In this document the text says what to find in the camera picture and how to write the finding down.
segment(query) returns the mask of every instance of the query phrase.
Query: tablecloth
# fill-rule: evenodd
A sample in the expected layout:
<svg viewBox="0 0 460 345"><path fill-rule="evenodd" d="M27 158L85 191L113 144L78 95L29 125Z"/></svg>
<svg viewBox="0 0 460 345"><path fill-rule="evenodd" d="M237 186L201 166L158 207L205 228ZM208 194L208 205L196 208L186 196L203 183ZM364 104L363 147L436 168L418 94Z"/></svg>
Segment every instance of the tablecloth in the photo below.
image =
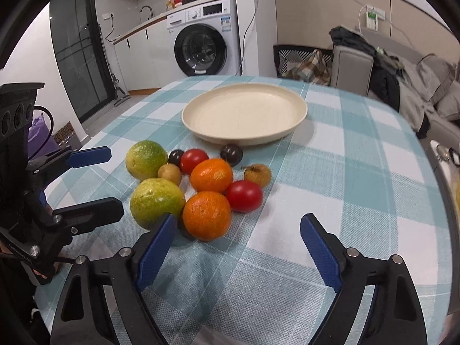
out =
<svg viewBox="0 0 460 345"><path fill-rule="evenodd" d="M110 257L145 232L134 222L129 198L138 182L125 154L137 141L157 141L169 152L219 146L191 134L181 111L201 93L237 82L276 84L308 103L296 131L274 143L244 149L242 166L270 166L274 180L264 203L233 214L228 233L213 242L178 234L152 286L143 292L170 344L306 344L334 298L300 238L301 217L315 214L327 232L365 256L400 254L422 306L428 343L436 344L449 304L451 252L442 198L428 160L409 125L383 103L333 88L257 77L191 77L173 82L137 103L85 147L107 145L110 162L70 170L46 191L53 208L114 196L125 216L89 235L74 237L66 255ZM235 168L236 179L242 171ZM186 197L193 194L184 178ZM51 328L68 273L37 290ZM372 297L366 289L347 343L356 343ZM109 299L120 343L128 344L119 312Z"/></svg>

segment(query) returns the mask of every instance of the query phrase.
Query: white pillar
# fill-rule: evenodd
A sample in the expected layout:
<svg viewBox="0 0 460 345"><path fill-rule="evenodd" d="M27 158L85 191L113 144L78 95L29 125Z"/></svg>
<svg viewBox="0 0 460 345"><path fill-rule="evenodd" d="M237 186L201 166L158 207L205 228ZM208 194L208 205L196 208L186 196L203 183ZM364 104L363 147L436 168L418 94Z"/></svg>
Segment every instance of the white pillar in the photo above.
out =
<svg viewBox="0 0 460 345"><path fill-rule="evenodd" d="M240 31L241 55L243 37L254 15L256 0L236 0ZM244 43L243 75L276 77L273 45L278 43L275 0L258 0L255 20Z"/></svg>

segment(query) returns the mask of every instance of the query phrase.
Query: gray pillow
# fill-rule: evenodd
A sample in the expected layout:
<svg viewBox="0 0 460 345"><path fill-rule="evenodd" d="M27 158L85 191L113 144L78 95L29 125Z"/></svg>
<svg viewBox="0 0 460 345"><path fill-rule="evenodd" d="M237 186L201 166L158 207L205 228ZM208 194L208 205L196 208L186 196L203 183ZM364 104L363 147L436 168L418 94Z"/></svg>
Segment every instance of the gray pillow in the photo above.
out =
<svg viewBox="0 0 460 345"><path fill-rule="evenodd" d="M428 54L420 60L426 64L441 82L436 92L433 94L432 104L436 105L447 94L452 82L455 79L455 67L446 60L439 58L435 54Z"/></svg>
<svg viewBox="0 0 460 345"><path fill-rule="evenodd" d="M452 82L447 94L436 105L441 118L454 121L460 119L460 83Z"/></svg>

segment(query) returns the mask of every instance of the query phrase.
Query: orange fruit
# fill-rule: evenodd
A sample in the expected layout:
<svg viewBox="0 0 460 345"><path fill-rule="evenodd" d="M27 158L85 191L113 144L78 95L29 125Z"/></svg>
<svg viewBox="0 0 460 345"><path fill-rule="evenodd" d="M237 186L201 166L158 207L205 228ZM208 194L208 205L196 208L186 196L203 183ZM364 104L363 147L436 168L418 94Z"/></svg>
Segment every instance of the orange fruit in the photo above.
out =
<svg viewBox="0 0 460 345"><path fill-rule="evenodd" d="M221 158L199 163L190 174L190 184L197 192L224 192L233 182L231 166Z"/></svg>
<svg viewBox="0 0 460 345"><path fill-rule="evenodd" d="M230 228L230 203L220 193L199 192L185 204L182 220L187 231L202 241L222 237Z"/></svg>

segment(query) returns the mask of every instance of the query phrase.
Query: green citrus fruit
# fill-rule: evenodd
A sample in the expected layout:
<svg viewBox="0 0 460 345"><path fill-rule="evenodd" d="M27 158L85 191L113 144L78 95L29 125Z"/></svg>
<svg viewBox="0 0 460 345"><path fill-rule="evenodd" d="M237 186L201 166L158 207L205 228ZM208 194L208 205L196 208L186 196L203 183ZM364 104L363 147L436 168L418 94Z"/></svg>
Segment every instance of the green citrus fruit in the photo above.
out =
<svg viewBox="0 0 460 345"><path fill-rule="evenodd" d="M166 150L150 140L139 141L126 153L126 169L139 180L157 177L158 169L167 161Z"/></svg>
<svg viewBox="0 0 460 345"><path fill-rule="evenodd" d="M137 224L150 229L165 212L179 219L185 206L185 196L177 185L167 179L146 179L133 192L129 206Z"/></svg>

